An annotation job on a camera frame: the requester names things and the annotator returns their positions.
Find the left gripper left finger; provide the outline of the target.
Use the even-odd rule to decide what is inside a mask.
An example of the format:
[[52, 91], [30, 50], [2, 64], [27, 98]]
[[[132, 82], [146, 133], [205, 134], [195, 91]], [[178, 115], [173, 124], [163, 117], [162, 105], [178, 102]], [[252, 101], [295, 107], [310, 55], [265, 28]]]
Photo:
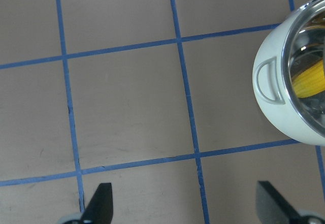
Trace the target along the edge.
[[61, 217], [57, 223], [110, 224], [113, 219], [113, 210], [112, 184], [101, 183], [83, 213]]

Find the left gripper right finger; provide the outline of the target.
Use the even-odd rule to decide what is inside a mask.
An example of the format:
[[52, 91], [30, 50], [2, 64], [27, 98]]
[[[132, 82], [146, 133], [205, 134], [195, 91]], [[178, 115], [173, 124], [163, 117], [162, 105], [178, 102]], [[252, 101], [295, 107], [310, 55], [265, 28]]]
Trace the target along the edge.
[[255, 208], [261, 223], [324, 223], [324, 218], [312, 212], [298, 212], [268, 181], [258, 181]]

